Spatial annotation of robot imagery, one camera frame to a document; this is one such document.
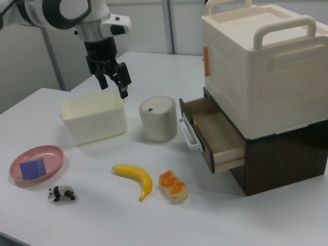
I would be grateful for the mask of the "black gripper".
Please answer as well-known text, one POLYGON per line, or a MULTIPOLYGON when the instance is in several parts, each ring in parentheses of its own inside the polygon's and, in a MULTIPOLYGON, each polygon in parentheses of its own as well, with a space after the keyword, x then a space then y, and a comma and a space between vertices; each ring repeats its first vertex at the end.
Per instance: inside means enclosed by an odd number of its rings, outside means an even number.
POLYGON ((117 63, 117 47, 113 37, 107 37, 97 42, 84 42, 87 51, 87 64, 89 71, 96 77, 102 90, 108 87, 100 62, 110 65, 109 77, 118 87, 122 99, 128 97, 128 85, 131 84, 130 74, 126 63, 117 63))

